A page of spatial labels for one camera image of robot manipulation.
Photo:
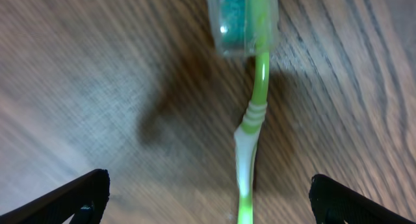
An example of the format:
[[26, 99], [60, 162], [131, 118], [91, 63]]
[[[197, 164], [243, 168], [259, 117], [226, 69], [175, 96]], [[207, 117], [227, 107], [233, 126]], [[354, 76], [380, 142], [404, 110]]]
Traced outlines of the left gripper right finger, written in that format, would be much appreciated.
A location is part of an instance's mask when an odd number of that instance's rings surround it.
[[312, 177], [309, 200], [317, 224], [413, 224], [323, 174]]

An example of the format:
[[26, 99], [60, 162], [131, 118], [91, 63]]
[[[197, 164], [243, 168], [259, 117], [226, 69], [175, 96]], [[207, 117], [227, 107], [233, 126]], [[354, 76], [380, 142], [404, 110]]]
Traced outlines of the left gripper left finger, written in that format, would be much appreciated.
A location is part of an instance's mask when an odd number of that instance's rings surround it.
[[1, 215], [1, 223], [100, 223], [110, 196], [106, 169], [89, 173]]

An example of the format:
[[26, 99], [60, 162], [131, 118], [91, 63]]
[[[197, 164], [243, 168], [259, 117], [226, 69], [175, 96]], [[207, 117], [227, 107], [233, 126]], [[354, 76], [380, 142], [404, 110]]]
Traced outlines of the green white toothbrush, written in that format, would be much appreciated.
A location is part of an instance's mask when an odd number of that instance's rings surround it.
[[278, 0], [207, 0], [207, 4], [216, 51], [255, 62], [252, 96], [233, 134], [239, 191], [237, 223], [253, 224], [255, 156], [268, 106], [270, 54], [279, 40]]

